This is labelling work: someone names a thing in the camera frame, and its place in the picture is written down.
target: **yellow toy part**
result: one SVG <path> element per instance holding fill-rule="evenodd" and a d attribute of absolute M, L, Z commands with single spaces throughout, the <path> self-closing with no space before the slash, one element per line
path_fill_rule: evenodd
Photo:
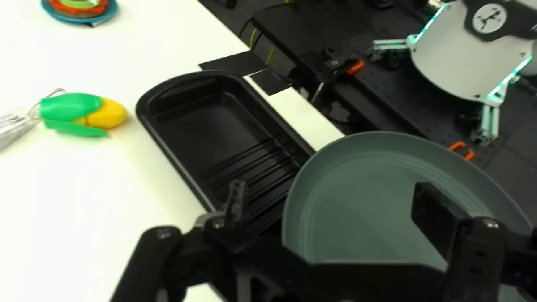
<path fill-rule="evenodd" d="M 91 127 L 112 129 L 125 122 L 127 117 L 128 110 L 120 102 L 103 97 L 103 104 L 96 112 L 88 114 L 75 122 Z"/>

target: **white table surface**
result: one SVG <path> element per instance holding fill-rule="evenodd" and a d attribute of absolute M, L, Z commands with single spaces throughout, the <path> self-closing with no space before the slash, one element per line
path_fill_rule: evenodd
<path fill-rule="evenodd" d="M 204 213 L 135 105 L 154 85 L 247 47 L 194 0 L 120 5 L 113 21 L 85 28 L 51 18 L 39 0 L 2 3 L 0 112 L 66 87 L 117 99 L 132 114 L 107 139 L 38 125 L 0 152 L 2 302 L 110 300 L 145 229 L 187 231 Z M 343 136 L 291 89 L 268 100 L 316 149 Z M 189 300 L 219 298 L 202 287 Z"/>

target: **white circular dial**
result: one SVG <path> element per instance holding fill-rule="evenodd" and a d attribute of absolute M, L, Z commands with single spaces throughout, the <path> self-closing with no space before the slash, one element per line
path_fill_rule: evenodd
<path fill-rule="evenodd" d="M 494 33 L 508 21 L 508 10 L 498 3 L 487 3 L 474 15 L 474 28 L 481 33 Z"/>

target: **black plastic tray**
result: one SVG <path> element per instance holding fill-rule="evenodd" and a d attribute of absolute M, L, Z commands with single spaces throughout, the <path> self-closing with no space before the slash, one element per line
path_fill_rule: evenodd
<path fill-rule="evenodd" d="M 315 149 L 241 77 L 199 72 L 147 92 L 137 114 L 207 209 L 249 183 L 244 221 L 279 231 L 293 179 Z"/>

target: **black tray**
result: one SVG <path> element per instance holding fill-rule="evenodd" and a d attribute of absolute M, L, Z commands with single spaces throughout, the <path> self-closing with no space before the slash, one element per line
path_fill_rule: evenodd
<path fill-rule="evenodd" d="M 147 92 L 137 114 L 209 211 L 246 179 L 244 221 L 279 233 L 291 183 L 315 149 L 244 78 L 180 75 Z"/>

